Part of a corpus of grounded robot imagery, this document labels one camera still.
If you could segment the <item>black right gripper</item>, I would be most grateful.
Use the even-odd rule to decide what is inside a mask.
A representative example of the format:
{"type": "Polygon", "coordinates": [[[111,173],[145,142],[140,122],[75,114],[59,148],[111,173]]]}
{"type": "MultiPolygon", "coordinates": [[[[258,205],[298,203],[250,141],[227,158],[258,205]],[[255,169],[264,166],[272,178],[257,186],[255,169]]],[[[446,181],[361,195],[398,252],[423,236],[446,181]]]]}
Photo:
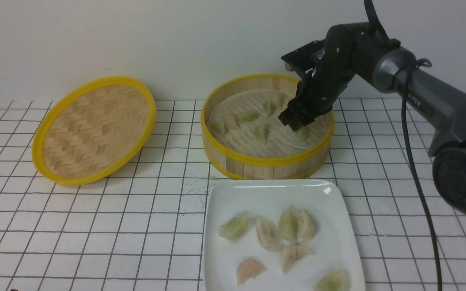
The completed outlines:
{"type": "Polygon", "coordinates": [[[331,110],[354,76],[351,55],[358,30],[358,24],[340,24],[328,30],[321,61],[302,79],[294,101],[289,101],[278,116],[285,127],[299,131],[331,110]]]}

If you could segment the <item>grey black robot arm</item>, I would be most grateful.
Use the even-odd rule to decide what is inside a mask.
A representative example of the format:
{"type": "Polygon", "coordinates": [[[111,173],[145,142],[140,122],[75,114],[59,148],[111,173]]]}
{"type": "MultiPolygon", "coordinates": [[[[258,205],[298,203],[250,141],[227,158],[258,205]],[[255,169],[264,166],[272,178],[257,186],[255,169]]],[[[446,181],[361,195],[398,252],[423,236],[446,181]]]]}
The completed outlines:
{"type": "Polygon", "coordinates": [[[383,93],[397,93],[435,129],[428,155],[441,197],[466,214],[466,93],[424,72],[426,59],[403,48],[369,23],[331,27],[326,38],[286,55],[300,77],[296,95],[279,115],[293,131],[331,112],[355,75],[383,93]]]}

